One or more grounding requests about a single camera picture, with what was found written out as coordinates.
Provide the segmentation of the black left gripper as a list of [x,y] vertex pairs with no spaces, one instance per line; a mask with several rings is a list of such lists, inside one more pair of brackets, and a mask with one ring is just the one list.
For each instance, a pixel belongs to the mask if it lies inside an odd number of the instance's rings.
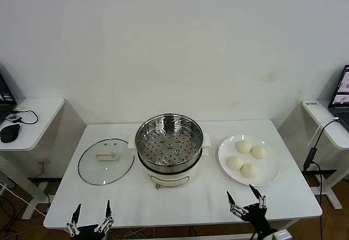
[[110,206],[110,200],[107,201],[105,218],[101,224],[86,225],[77,227],[81,210],[81,204],[77,206],[77,209],[73,212],[71,221],[67,223],[67,229],[72,239],[76,240],[102,240],[107,239],[107,233],[114,223],[112,217],[112,211]]

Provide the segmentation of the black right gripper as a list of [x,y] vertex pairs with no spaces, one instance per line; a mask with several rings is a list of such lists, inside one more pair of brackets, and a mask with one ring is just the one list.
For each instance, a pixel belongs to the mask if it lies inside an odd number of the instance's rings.
[[267,237],[273,233],[273,228],[265,217],[267,211],[266,196],[262,195],[251,184],[249,184],[249,187],[256,197],[257,202],[241,207],[235,203],[233,197],[227,191],[230,212],[243,221],[251,223],[258,237]]

